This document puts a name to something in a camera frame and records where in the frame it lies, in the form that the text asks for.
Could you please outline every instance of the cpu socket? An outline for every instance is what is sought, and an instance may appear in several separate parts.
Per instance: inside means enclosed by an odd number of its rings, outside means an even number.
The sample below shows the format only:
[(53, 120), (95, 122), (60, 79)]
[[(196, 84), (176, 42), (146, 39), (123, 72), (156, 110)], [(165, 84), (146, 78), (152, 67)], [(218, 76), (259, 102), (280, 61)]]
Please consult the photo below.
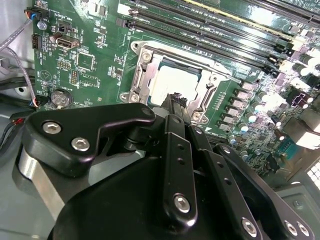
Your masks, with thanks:
[(208, 106), (222, 81), (230, 72), (220, 63), (156, 41), (133, 41), (131, 49), (138, 55), (130, 92), (120, 99), (124, 103), (143, 103), (159, 107), (167, 94), (179, 93), (187, 98), (187, 109), (194, 124), (207, 124)]

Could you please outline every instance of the port connector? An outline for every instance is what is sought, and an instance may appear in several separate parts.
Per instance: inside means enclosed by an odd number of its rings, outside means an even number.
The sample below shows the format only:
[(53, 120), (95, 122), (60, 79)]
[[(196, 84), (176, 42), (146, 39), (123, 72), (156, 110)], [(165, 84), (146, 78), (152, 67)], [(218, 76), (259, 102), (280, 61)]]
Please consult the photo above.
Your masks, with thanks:
[(61, 21), (58, 23), (58, 31), (62, 33), (68, 33), (72, 30), (72, 25), (70, 22)]
[(42, 36), (38, 34), (33, 34), (31, 36), (32, 48), (41, 50), (42, 49)]
[(76, 39), (76, 38), (64, 35), (62, 37), (59, 37), (56, 40), (56, 44), (59, 47), (62, 47), (62, 48), (65, 48), (65, 49), (73, 49), (73, 48), (79, 46), (79, 40)]
[(50, 12), (48, 10), (36, 6), (27, 7), (24, 12), (29, 16), (31, 20), (41, 20), (50, 17)]

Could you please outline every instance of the silver metal plate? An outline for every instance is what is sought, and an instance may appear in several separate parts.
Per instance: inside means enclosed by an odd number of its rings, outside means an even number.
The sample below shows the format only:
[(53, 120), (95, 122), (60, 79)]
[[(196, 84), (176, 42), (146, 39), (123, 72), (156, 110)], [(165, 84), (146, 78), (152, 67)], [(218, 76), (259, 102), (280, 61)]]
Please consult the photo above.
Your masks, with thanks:
[(148, 105), (149, 83), (157, 75), (161, 63), (166, 60), (201, 72), (196, 85), (196, 97), (188, 99), (187, 106), (193, 124), (207, 124), (205, 116), (208, 106), (222, 81), (228, 81), (231, 74), (220, 63), (188, 52), (184, 49), (165, 45), (156, 41), (133, 41), (131, 49), (138, 55), (130, 92), (124, 92), (120, 99), (124, 103), (143, 103)]

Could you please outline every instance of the motherboard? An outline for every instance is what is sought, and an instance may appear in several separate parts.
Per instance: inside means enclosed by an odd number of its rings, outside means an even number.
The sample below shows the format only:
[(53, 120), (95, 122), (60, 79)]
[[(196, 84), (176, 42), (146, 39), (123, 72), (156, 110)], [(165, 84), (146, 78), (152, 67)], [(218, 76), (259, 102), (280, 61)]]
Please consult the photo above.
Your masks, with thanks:
[(192, 123), (260, 175), (320, 148), (318, 0), (36, 0), (25, 11), (39, 111), (153, 108), (179, 93)]

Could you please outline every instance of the black mechanical arm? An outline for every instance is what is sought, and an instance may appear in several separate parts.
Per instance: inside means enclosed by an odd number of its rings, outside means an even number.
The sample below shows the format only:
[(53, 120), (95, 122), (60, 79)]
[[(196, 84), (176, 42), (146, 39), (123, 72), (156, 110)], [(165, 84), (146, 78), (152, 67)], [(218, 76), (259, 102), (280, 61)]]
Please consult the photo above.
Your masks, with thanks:
[[(227, 144), (192, 125), (186, 99), (43, 111), (18, 168), (56, 219), (50, 239), (314, 240), (309, 226)], [(90, 186), (108, 158), (145, 157)]]

